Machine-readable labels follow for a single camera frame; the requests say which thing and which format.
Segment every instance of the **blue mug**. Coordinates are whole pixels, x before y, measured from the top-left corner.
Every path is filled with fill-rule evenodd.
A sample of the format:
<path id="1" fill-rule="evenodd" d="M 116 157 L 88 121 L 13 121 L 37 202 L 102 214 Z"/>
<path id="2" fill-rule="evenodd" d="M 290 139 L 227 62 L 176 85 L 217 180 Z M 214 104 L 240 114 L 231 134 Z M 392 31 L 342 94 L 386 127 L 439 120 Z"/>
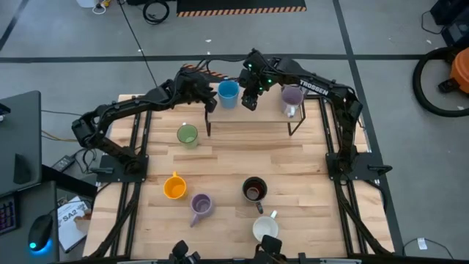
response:
<path id="1" fill-rule="evenodd" d="M 233 109 L 237 105 L 240 85 L 236 81 L 222 81 L 218 85 L 218 97 L 223 108 Z"/>

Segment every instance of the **white paper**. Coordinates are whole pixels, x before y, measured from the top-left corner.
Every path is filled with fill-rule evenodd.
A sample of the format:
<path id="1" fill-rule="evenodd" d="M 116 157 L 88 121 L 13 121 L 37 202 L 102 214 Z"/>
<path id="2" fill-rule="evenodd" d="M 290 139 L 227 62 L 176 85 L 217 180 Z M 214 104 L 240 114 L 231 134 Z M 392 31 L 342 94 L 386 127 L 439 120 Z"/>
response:
<path id="1" fill-rule="evenodd" d="M 426 250 L 425 238 L 417 238 L 418 247 L 420 250 Z"/>
<path id="2" fill-rule="evenodd" d="M 84 211 L 88 209 L 85 202 L 78 201 L 81 201 L 80 198 L 75 197 L 57 210 L 59 241 L 65 251 L 86 237 L 86 233 L 78 230 L 73 221 L 77 216 L 84 216 Z"/>

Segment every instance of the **concrete floor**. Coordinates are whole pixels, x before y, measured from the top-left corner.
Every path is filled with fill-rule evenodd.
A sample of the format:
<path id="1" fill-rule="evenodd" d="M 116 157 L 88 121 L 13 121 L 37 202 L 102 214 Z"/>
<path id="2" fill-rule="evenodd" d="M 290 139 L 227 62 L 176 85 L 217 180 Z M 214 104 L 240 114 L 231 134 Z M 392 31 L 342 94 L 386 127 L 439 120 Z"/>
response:
<path id="1" fill-rule="evenodd" d="M 37 89 L 42 93 L 43 109 L 83 113 L 110 103 L 119 94 L 145 93 L 154 87 L 143 62 L 2 61 L 141 55 L 115 2 L 105 15 L 94 15 L 73 0 L 0 1 L 0 36 L 21 1 L 26 7 L 11 34 L 4 34 L 0 40 L 0 97 Z M 174 3 L 170 2 L 171 15 L 159 26 L 146 24 L 136 7 L 125 6 L 125 12 L 147 56 L 175 56 L 170 62 L 149 63 L 160 83 L 173 78 L 183 63 L 190 63 L 185 55 L 247 54 L 253 47 L 266 54 L 296 57 L 345 55 L 343 32 L 336 17 L 337 3 L 350 36 L 352 50 L 348 57 L 299 60 L 305 69 L 326 78 L 355 86 L 357 80 L 347 61 L 353 58 L 350 52 L 425 54 L 445 45 L 441 36 L 420 28 L 421 13 L 429 10 L 435 0 L 306 0 L 307 12 L 203 18 L 176 18 Z M 428 18 L 426 24 L 436 30 Z M 469 165 L 465 160 L 469 148 L 465 130 L 469 129 L 468 118 L 436 117 L 416 103 L 410 82 L 416 61 L 390 57 L 356 63 L 383 160 L 394 167 L 388 173 L 388 182 L 402 240 L 429 238 L 446 245 L 455 258 L 469 260 L 469 194 L 465 192 L 469 184 Z M 226 62 L 213 62 L 211 68 L 231 76 L 240 72 L 239 64 Z M 469 107 L 468 100 L 458 94 L 441 96 L 436 92 L 436 84 L 447 75 L 448 68 L 442 62 L 432 62 L 425 70 L 423 83 L 428 87 L 430 100 L 447 109 Z M 43 114 L 43 129 L 72 138 L 73 120 L 71 116 Z M 43 163 L 51 165 L 78 149 L 74 143 L 43 140 Z M 69 173 L 83 177 L 75 167 Z M 421 251 L 412 243 L 406 252 L 448 257 L 439 246 L 428 243 L 428 247 Z M 75 259 L 81 250 L 79 246 L 61 258 Z"/>

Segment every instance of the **computer mouse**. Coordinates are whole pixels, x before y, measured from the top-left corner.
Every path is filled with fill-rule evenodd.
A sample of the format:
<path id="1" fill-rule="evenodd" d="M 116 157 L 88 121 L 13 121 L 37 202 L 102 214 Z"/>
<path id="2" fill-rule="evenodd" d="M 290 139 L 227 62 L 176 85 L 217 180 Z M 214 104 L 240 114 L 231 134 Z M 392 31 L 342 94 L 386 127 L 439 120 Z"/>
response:
<path id="1" fill-rule="evenodd" d="M 41 250 L 49 240 L 52 231 L 52 216 L 39 216 L 29 229 L 28 246 L 33 251 Z"/>

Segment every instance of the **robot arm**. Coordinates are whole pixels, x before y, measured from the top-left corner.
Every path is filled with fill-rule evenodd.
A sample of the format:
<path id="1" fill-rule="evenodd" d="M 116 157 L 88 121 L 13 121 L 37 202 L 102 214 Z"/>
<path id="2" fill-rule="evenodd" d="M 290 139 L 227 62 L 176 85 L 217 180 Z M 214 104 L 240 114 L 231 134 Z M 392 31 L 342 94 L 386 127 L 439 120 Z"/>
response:
<path id="1" fill-rule="evenodd" d="M 310 73 L 292 59 L 273 58 L 267 61 L 256 50 L 248 55 L 243 65 L 245 69 L 240 74 L 240 85 L 245 87 L 242 102 L 252 111 L 257 106 L 258 96 L 269 91 L 276 83 L 297 84 L 329 100 L 336 112 L 341 131 L 336 166 L 344 174 L 352 171 L 352 163 L 357 155 L 354 145 L 355 127 L 363 108 L 353 89 Z"/>
<path id="2" fill-rule="evenodd" d="M 85 113 L 73 122 L 72 130 L 82 147 L 102 150 L 124 164 L 125 172 L 134 173 L 140 170 L 139 157 L 129 147 L 120 147 L 106 138 L 109 125 L 143 111 L 165 111 L 183 103 L 201 101 L 206 110 L 212 112 L 217 104 L 213 99 L 216 92 L 212 90 L 203 75 L 181 68 L 174 81 L 167 80 L 141 97 L 98 106 L 94 111 Z"/>

